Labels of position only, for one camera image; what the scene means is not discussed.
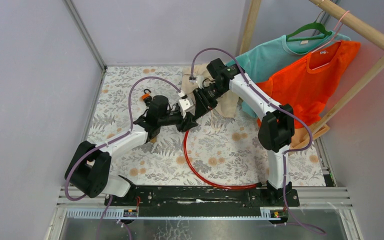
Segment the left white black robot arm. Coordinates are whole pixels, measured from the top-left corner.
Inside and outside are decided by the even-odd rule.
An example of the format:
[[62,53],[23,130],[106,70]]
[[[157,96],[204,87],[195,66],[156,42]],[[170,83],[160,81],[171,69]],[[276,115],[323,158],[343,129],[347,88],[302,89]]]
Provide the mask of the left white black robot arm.
[[89,198],[105,194],[115,196],[124,206],[132,204],[135,192],[131,183],[121,176],[110,174],[112,160],[150,142],[160,133],[161,127],[176,126],[178,131],[182,131],[183,127],[194,127],[193,108],[190,97],[183,96],[171,106],[167,97],[156,95],[127,132],[99,144],[87,140],[80,143],[65,173],[66,197],[72,201],[80,200],[69,195],[67,188],[73,185]]

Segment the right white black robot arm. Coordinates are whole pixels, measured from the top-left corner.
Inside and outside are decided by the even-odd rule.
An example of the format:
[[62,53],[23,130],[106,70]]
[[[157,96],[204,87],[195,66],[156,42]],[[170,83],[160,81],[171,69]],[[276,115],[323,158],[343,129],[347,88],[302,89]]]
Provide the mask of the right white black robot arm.
[[294,111],[289,104],[282,105],[257,87],[238,64],[225,65],[221,59],[207,65],[212,77],[210,83],[200,83],[193,90],[194,117],[199,118],[214,109],[218,99],[232,91],[257,114],[261,124],[258,140],[267,150],[270,173],[266,181],[267,201],[273,206],[283,205],[292,184],[288,180],[288,151],[295,134]]

